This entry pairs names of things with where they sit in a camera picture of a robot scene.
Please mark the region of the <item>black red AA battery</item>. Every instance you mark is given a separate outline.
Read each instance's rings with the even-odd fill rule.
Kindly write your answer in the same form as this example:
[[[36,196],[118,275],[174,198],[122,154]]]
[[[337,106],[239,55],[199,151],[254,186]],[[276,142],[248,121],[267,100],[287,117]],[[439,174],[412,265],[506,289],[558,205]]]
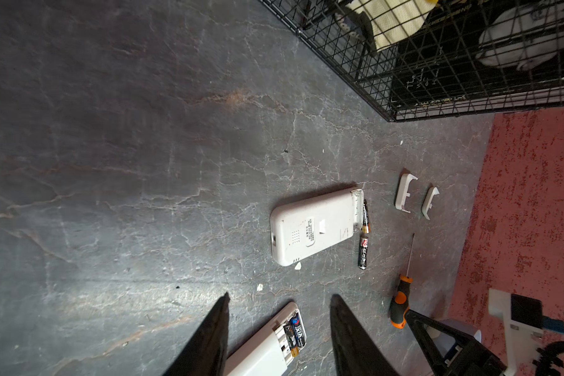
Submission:
[[[367,269],[368,265],[369,237],[366,233],[360,234],[358,267],[361,270]]]

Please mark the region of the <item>black yellow AA battery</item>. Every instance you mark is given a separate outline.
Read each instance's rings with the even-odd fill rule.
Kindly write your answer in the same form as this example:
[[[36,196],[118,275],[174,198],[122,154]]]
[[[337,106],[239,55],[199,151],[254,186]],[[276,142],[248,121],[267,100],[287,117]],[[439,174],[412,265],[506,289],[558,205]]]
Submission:
[[[294,327],[291,324],[286,324],[284,326],[285,335],[288,342],[288,347],[291,352],[292,357],[297,357],[299,355],[299,341],[297,339]]]

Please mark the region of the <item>orange black screwdriver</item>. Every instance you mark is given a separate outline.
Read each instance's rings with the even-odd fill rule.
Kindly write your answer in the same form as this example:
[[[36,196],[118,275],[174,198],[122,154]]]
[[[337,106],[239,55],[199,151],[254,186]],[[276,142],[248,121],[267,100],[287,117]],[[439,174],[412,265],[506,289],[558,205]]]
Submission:
[[[393,296],[393,300],[389,308],[389,318],[393,327],[398,329],[403,329],[407,323],[405,319],[406,312],[410,309],[409,297],[410,297],[410,286],[413,279],[410,277],[410,266],[413,257],[413,247],[415,242],[415,234],[412,234],[410,243],[410,253],[407,262],[407,268],[403,274],[399,276],[399,283],[397,285],[396,294]]]

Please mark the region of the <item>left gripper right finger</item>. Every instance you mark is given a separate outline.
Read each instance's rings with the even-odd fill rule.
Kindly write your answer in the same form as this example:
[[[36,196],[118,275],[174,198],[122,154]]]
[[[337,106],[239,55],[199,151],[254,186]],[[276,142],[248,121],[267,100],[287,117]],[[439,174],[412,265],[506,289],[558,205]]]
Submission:
[[[337,375],[398,375],[338,294],[331,299],[330,322]]]

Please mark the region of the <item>black blue AA battery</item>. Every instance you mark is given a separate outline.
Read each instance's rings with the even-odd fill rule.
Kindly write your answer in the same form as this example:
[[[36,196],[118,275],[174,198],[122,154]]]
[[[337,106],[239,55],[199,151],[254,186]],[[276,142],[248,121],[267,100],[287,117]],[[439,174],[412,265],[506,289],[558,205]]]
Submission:
[[[294,330],[298,347],[302,349],[306,344],[306,334],[304,328],[302,327],[302,321],[298,313],[290,319],[290,324]]]

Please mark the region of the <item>black gold AA battery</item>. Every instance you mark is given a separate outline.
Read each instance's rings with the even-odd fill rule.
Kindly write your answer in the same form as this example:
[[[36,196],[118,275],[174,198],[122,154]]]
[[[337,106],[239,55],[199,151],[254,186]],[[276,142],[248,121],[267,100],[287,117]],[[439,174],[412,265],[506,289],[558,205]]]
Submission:
[[[369,211],[368,211],[368,202],[366,199],[363,199],[363,219],[362,219],[362,227],[361,227],[361,231],[363,233],[370,233],[371,232],[371,226],[370,226],[370,219],[369,219]]]

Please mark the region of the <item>white air conditioner remote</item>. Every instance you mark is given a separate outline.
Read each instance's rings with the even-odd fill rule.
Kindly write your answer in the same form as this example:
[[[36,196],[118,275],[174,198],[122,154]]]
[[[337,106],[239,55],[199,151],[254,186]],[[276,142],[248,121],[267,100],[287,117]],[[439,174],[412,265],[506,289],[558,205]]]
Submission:
[[[224,374],[245,376],[285,374],[296,357],[292,357],[289,350],[284,326],[290,324],[290,319],[296,313],[300,315],[307,340],[302,314],[296,302],[291,301],[227,358]]]

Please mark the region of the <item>grey white remote control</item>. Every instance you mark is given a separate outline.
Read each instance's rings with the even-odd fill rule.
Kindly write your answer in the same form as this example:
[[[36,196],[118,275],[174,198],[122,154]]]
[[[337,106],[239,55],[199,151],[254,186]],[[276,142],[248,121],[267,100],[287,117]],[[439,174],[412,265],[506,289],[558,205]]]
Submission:
[[[362,224],[363,199],[363,190],[354,186],[274,208],[274,261],[291,266],[351,238]]]

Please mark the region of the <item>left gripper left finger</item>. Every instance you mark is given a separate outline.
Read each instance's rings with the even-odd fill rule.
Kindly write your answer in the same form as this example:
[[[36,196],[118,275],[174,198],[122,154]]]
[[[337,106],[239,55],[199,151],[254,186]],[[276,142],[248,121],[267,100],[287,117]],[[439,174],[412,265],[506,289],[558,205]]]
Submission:
[[[220,297],[163,375],[223,375],[227,360],[230,296]]]

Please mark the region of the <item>white battery cover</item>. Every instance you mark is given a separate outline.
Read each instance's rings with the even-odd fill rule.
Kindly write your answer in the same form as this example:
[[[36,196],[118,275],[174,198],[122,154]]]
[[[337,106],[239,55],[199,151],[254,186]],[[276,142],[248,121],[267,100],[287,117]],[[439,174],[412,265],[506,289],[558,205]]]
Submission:
[[[418,180],[418,177],[412,175],[411,173],[404,173],[399,179],[399,186],[397,189],[395,208],[402,212],[410,213],[406,209],[406,201],[410,197],[409,186],[414,180]]]
[[[440,191],[436,186],[431,186],[429,188],[429,190],[427,191],[425,200],[424,200],[423,205],[421,207],[421,213],[423,214],[423,216],[427,220],[430,220],[429,211],[432,208],[432,200],[434,199],[435,196],[437,196],[439,194],[440,194]]]

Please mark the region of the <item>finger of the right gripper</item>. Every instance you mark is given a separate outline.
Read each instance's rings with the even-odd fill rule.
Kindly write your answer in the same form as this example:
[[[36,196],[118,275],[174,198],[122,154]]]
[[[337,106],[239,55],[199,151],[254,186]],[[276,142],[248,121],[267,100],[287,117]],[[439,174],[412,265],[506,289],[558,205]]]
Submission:
[[[494,376],[503,375],[507,370],[507,366],[474,336],[413,310],[407,310],[404,318],[434,375]],[[435,329],[449,338],[450,347],[445,354],[434,343],[428,329]]]

